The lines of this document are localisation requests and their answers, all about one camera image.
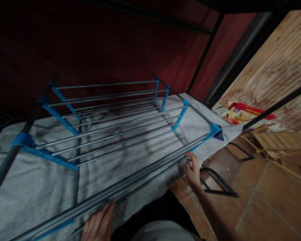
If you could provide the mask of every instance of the hand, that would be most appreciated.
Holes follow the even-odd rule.
[[[114,207],[107,204],[86,221],[81,241],[110,241]]]
[[[186,178],[192,190],[194,191],[195,189],[202,188],[202,184],[200,181],[200,166],[198,163],[198,157],[190,152],[186,152],[185,155],[190,157],[190,159],[188,160],[192,162],[192,167],[189,162],[186,162],[185,164]]]

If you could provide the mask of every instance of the silver metal tube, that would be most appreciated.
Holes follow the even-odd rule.
[[[115,128],[115,127],[124,126],[126,124],[130,124],[130,123],[134,123],[134,122],[138,122],[138,121],[143,121],[145,119],[151,119],[151,118],[157,117],[159,115],[166,114],[166,113],[173,112],[173,111],[180,110],[180,109],[184,109],[184,108],[185,108],[185,106],[181,106],[181,107],[177,107],[177,108],[174,108],[174,109],[171,109],[171,110],[166,110],[166,111],[163,111],[163,112],[160,112],[160,113],[147,115],[147,116],[140,117],[140,118],[137,118],[137,119],[134,119],[134,120],[129,120],[129,121],[126,121],[126,122],[118,123],[116,125],[100,128],[100,129],[93,130],[93,131],[84,132],[84,133],[76,135],[76,136],[71,136],[71,137],[63,138],[63,139],[60,139],[60,140],[57,140],[57,141],[48,142],[46,144],[39,145],[39,146],[36,147],[36,149],[42,149],[42,148],[45,148],[45,147],[54,146],[54,145],[61,144],[61,143],[67,142],[67,141],[72,141],[72,140],[75,140],[75,139],[78,139],[78,138],[81,138],[81,137],[90,136],[92,134],[96,134],[96,133],[99,133],[99,132],[102,132],[102,131],[110,130],[110,129]]]
[[[111,104],[103,104],[103,105],[82,107],[82,108],[75,109],[75,111],[91,109],[91,108],[100,108],[100,107],[104,107],[104,106],[112,106],[112,105],[117,105],[117,104],[124,104],[124,103],[130,103],[130,102],[142,101],[142,100],[150,100],[150,99],[153,99],[153,97],[147,97],[147,98],[141,98],[141,99],[135,99],[135,100],[126,100],[126,101],[122,101],[122,102],[118,102],[118,103],[111,103]]]
[[[184,153],[194,146],[199,145],[203,142],[206,138],[207,134],[190,142],[186,146],[166,155],[165,157],[153,162],[152,164],[140,169],[139,171],[135,172],[134,174],[129,175],[128,177],[124,178],[120,182],[117,182],[110,187],[100,191],[99,193],[89,197],[88,199],[82,201],[81,203],[73,206],[60,214],[54,216],[53,218],[37,225],[36,227],[30,229],[29,231],[19,235],[18,237],[14,238],[13,240],[27,240],[31,239],[34,236],[40,236],[45,234],[46,232],[54,229],[55,227],[63,224],[66,220],[74,218],[81,213],[85,212],[96,207],[99,203],[104,203],[106,200],[110,200],[114,196],[121,195],[122,193],[126,192],[134,185],[136,185],[137,181],[145,180],[146,178],[151,177],[154,173],[162,170],[163,168],[167,168],[170,166],[176,158],[184,157]]]
[[[138,106],[134,106],[134,107],[129,107],[129,108],[120,108],[120,111],[123,111],[123,110],[129,110],[129,109],[137,109],[137,108],[140,108],[140,107],[144,107],[144,106],[148,106],[148,105],[153,105],[153,103],[148,103],[148,104],[143,104],[143,105],[138,105]],[[95,116],[99,116],[99,115],[104,115],[104,114],[114,114],[116,113],[116,110],[115,111],[112,111],[112,112],[102,112],[102,113],[97,113],[97,114],[92,114],[92,115],[84,115],[82,116],[81,118],[82,119],[85,119],[85,118],[89,118],[89,117],[95,117]]]
[[[139,111],[131,112],[131,113],[127,113],[127,114],[116,115],[116,116],[112,116],[112,117],[104,118],[104,119],[100,119],[100,120],[93,120],[91,122],[85,122],[85,123],[82,123],[82,124],[73,125],[72,127],[86,126],[86,125],[90,125],[90,124],[93,124],[93,123],[99,123],[99,122],[109,121],[109,120],[118,119],[118,118],[120,119],[122,117],[130,116],[130,115],[137,115],[137,114],[140,114],[140,113],[154,111],[154,110],[159,109],[161,107],[162,106],[153,107],[153,108],[149,108],[149,109],[145,109],[145,110],[139,110]]]
[[[148,71],[150,74],[152,74],[153,76],[157,77],[155,74],[153,74],[150,70]],[[162,81],[160,78],[158,78],[158,80],[166,85],[166,83],[164,81]],[[185,99],[180,96],[175,90],[173,90],[171,87],[169,87],[169,89],[177,96],[179,97],[182,101],[184,101]],[[196,109],[193,105],[189,104],[189,107],[191,107],[196,113],[198,113],[204,120],[206,120],[207,123],[209,123],[210,125],[213,124],[212,121],[210,121],[205,115],[203,115],[198,109]]]
[[[144,83],[154,83],[153,81],[138,81],[138,82],[127,82],[127,83],[114,83],[114,84],[98,84],[98,85],[80,85],[80,86],[65,86],[57,87],[57,89],[74,89],[74,88],[88,88],[88,87],[105,87],[105,86],[115,86],[115,85],[126,85],[126,84],[144,84]]]
[[[120,108],[120,110],[127,110],[128,108],[122,109],[122,107],[128,107],[128,106],[146,104],[146,103],[153,104],[154,102],[160,101],[160,100],[164,100],[164,98],[160,98],[160,99],[156,99],[156,100],[149,100],[149,101],[144,101],[144,102],[137,102],[137,103],[132,103],[132,104],[119,105],[119,106],[115,106],[115,107],[94,109],[94,110],[89,110],[89,111],[86,111],[86,112],[80,112],[80,113],[77,113],[77,114],[67,114],[67,115],[64,115],[62,118],[69,118],[69,117],[74,117],[74,116],[78,116],[78,115],[86,115],[86,114],[90,114],[90,113],[94,113],[94,112],[102,111],[102,110],[113,110],[113,109],[119,109],[119,108]]]
[[[82,165],[86,165],[86,164],[88,164],[88,163],[90,163],[90,162],[97,161],[97,160],[99,160],[99,159],[101,159],[101,158],[104,158],[104,157],[107,157],[107,156],[110,156],[110,155],[116,154],[116,153],[118,153],[118,152],[121,152],[121,151],[127,150],[127,149],[129,149],[129,148],[131,148],[131,147],[138,146],[139,144],[143,144],[143,143],[145,143],[145,142],[148,142],[148,141],[154,140],[154,139],[156,139],[156,138],[158,138],[158,137],[162,137],[162,136],[164,136],[164,135],[170,134],[170,133],[172,133],[172,132],[173,132],[173,131],[169,131],[169,132],[166,132],[166,133],[160,134],[160,135],[158,135],[158,136],[151,137],[151,138],[149,138],[149,139],[146,139],[146,140],[143,140],[143,141],[140,141],[140,142],[137,142],[137,143],[134,143],[134,144],[128,145],[128,146],[126,146],[126,147],[119,148],[119,149],[118,149],[118,150],[116,150],[116,151],[112,151],[112,152],[106,153],[106,154],[104,154],[104,155],[101,155],[101,156],[95,157],[95,158],[93,158],[93,159],[90,159],[90,160],[87,160],[87,161],[81,162],[81,163],[79,163],[79,164],[77,165],[77,167],[80,167],[80,166],[82,166]]]
[[[151,89],[151,90],[141,90],[141,91],[134,91],[134,92],[127,92],[124,94],[135,94],[135,93],[145,93],[145,92],[149,92],[149,91],[156,91],[156,89]],[[120,94],[108,94],[108,95],[100,95],[97,96],[98,98],[103,98],[103,97],[118,97],[121,96],[123,93]],[[73,100],[83,100],[83,99],[94,99],[96,98],[96,96],[93,97],[83,97],[83,98],[74,98],[74,99],[67,99],[67,101],[73,101]]]
[[[164,92],[166,90],[157,90],[157,91],[150,91],[150,92],[136,92],[135,94],[123,94],[120,96],[116,96],[117,98],[122,98],[122,97],[130,97],[130,96],[136,96],[136,95],[144,95],[144,94],[154,94],[154,93],[160,93]],[[95,96],[94,99],[81,99],[81,100],[74,100],[74,101],[65,101],[65,102],[60,102],[60,103],[55,103],[55,104],[49,104],[49,106],[60,106],[60,105],[67,105],[67,104],[76,104],[76,103],[85,103],[85,102],[90,102],[90,101],[96,101],[96,100],[107,100],[107,99],[113,99],[114,97],[99,97]]]
[[[133,136],[133,137],[128,138],[128,139],[125,139],[125,140],[123,140],[123,141],[116,142],[116,143],[111,144],[111,145],[109,145],[109,146],[105,146],[105,147],[99,148],[99,149],[94,150],[94,151],[90,151],[90,152],[86,152],[86,153],[81,154],[81,155],[77,155],[76,157],[73,157],[73,158],[68,159],[67,162],[71,162],[71,161],[77,160],[77,159],[79,159],[79,158],[82,158],[82,157],[85,157],[85,156],[94,154],[94,153],[96,153],[96,152],[99,152],[99,151],[102,151],[102,150],[105,150],[105,149],[108,149],[108,148],[117,146],[117,145],[119,145],[119,144],[122,144],[122,143],[125,143],[125,142],[128,142],[128,141],[135,140],[135,139],[137,139],[137,138],[139,138],[139,137],[146,136],[146,135],[148,135],[148,134],[151,134],[151,133],[157,132],[157,131],[159,131],[159,130],[165,129],[165,128],[167,128],[167,127],[173,126],[173,125],[175,125],[175,124],[176,124],[176,122],[173,123],[173,124],[166,125],[166,126],[164,126],[164,127],[156,128],[156,129],[154,129],[154,130],[152,130],[152,131],[148,131],[148,132],[145,132],[145,133],[142,133],[142,134]]]
[[[64,150],[61,150],[61,151],[58,151],[58,152],[53,153],[52,156],[60,155],[60,154],[62,154],[62,153],[69,152],[69,151],[72,151],[72,150],[75,150],[75,149],[78,149],[78,148],[81,148],[81,147],[89,146],[89,145],[98,143],[98,142],[100,142],[100,141],[108,140],[108,139],[111,139],[111,138],[114,138],[114,137],[117,137],[117,136],[125,135],[125,134],[128,134],[128,133],[134,132],[134,131],[138,131],[138,130],[141,130],[141,129],[144,129],[144,128],[147,128],[147,127],[150,127],[150,126],[154,126],[154,125],[163,123],[163,122],[165,122],[165,121],[169,121],[169,120],[172,120],[172,119],[176,119],[176,118],[178,118],[178,117],[180,117],[180,116],[181,116],[181,115],[177,115],[177,116],[171,117],[171,118],[166,119],[166,120],[161,120],[161,121],[157,121],[157,122],[154,122],[154,123],[150,123],[150,124],[147,124],[147,125],[145,125],[145,126],[137,127],[137,128],[134,128],[134,129],[131,129],[131,130],[128,130],[128,131],[124,131],[124,132],[115,134],[115,135],[113,135],[113,136],[108,136],[108,137],[104,137],[104,138],[101,138],[101,139],[97,139],[97,140],[94,140],[94,141],[91,141],[91,142],[86,142],[86,143],[81,144],[81,145],[79,145],[79,146],[69,147],[69,148],[67,148],[67,149],[64,149]]]
[[[168,172],[169,170],[171,170],[173,167],[176,166],[176,163],[182,161],[183,159],[185,159],[186,157],[183,157],[181,159],[179,159],[178,161],[174,162],[172,165],[170,165],[168,168],[164,169],[163,171],[161,171],[160,173],[156,174],[155,176],[153,176],[152,178],[150,178],[148,181],[144,182],[142,185],[140,185],[139,187],[137,187],[136,189],[134,189],[133,191],[131,191],[130,193],[128,193],[127,195],[125,195],[124,197],[122,197],[121,199],[119,199],[116,202],[116,206],[120,205],[121,203],[123,203],[124,201],[126,201],[128,198],[130,198],[131,196],[135,195],[136,193],[138,193],[140,190],[142,190],[143,188],[145,188],[146,186],[148,186],[149,184],[151,184],[153,181],[155,181],[156,179],[158,179],[159,177],[161,177],[162,175],[164,175],[166,172]],[[99,207],[93,207],[90,210],[85,211],[84,213],[80,214],[79,216],[74,218],[74,221],[78,220],[80,217],[93,212],[94,210],[98,209]],[[76,235],[77,233],[79,233],[81,230],[75,230],[74,232],[72,232],[71,236]]]

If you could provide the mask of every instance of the red fabric wall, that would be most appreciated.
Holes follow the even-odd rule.
[[[142,5],[210,29],[218,16],[195,0],[159,3]],[[223,24],[224,29],[232,26],[225,20]],[[233,29],[234,35],[243,32]],[[207,41],[203,34],[91,4],[5,1],[0,3],[0,111],[13,118],[28,116],[56,70],[62,72],[58,85],[68,86],[153,80],[150,69],[177,92],[186,92]],[[87,97],[154,87],[77,89],[64,94]]]
[[[198,73],[190,95],[203,102],[217,75],[242,38],[256,13],[225,15]]]

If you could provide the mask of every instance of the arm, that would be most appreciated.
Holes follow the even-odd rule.
[[[190,157],[189,161],[192,162],[192,167],[189,162],[185,164],[186,178],[197,196],[206,216],[209,220],[214,233],[219,241],[221,240],[242,240],[239,234],[225,223],[220,215],[217,213],[211,202],[209,201],[206,192],[202,188],[200,181],[200,167],[198,157],[193,153],[185,153]]]

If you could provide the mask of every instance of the gray blanket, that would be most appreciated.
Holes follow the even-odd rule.
[[[188,96],[187,94],[182,94],[182,96],[205,116],[207,116],[212,122],[222,126],[223,129],[224,142],[220,142],[211,138],[194,151],[194,153],[200,157],[201,162],[214,152],[223,148],[228,142],[233,140],[241,133],[241,125],[230,126],[222,118],[214,114],[192,97]],[[169,96],[165,110],[176,108],[182,105],[182,101],[178,97],[174,95]],[[83,127],[83,132],[114,125],[153,113],[157,113],[157,110],[142,113],[138,116],[114,120],[110,123],[87,125]],[[168,113],[165,116],[173,117],[179,115],[179,113],[180,110]],[[98,118],[107,118],[109,116],[110,115],[98,116]],[[86,121],[96,120],[98,118],[87,118]],[[163,120],[163,117],[159,116],[147,121],[136,122],[120,128],[114,128],[96,135],[82,138],[82,143],[99,139],[101,137],[110,136],[159,120]],[[78,120],[76,118],[70,118],[69,122],[71,124],[77,124]],[[24,123],[18,123],[8,126],[0,133],[0,164],[9,151],[11,142],[20,132],[23,125]],[[164,125],[167,125],[167,123],[161,123],[147,129],[81,148],[81,153],[127,139],[131,136],[153,130]],[[170,128],[166,128],[158,132],[148,134],[147,136],[143,136],[139,139],[132,140],[128,143],[123,143],[116,147],[109,148],[105,151],[88,155],[81,158],[81,162],[125,147],[127,145],[131,145],[141,140],[168,132],[170,130]],[[209,125],[205,122],[205,120],[203,120],[191,108],[188,108],[176,132],[184,142],[188,143],[201,137],[209,131]],[[38,145],[72,136],[72,134],[54,117],[37,120],[31,129],[30,134],[33,135],[34,141]],[[51,151],[57,151],[75,145],[76,141],[70,141],[50,147],[48,149]],[[89,163],[88,165],[82,166],[80,168],[78,201],[81,202],[85,200],[91,195],[98,193],[99,191],[116,182],[119,182],[124,177],[127,177],[128,175],[155,162],[156,160],[182,146],[183,145],[181,141],[176,137],[176,135],[174,133],[170,133],[155,140],[151,140],[144,144],[137,145],[136,147],[121,151],[114,155]],[[66,158],[74,157],[76,156],[76,151],[65,153],[63,156]],[[160,198],[170,187],[170,185],[183,175],[184,163],[180,163],[178,166],[154,181],[151,185],[147,186],[129,198],[126,202],[116,207],[113,229],[127,221],[134,213],[138,212],[146,204],[157,198]],[[73,170],[69,170],[63,166],[59,166],[40,157],[20,152],[0,188],[0,240],[9,240],[14,238],[30,228],[42,223],[43,221],[46,221],[60,212],[72,207],[74,205],[74,183],[75,172]],[[45,239],[65,240],[70,236],[70,233],[81,224],[81,221],[85,221],[87,218],[88,215],[86,215],[82,220],[77,221],[75,224],[62,229],[46,237]]]

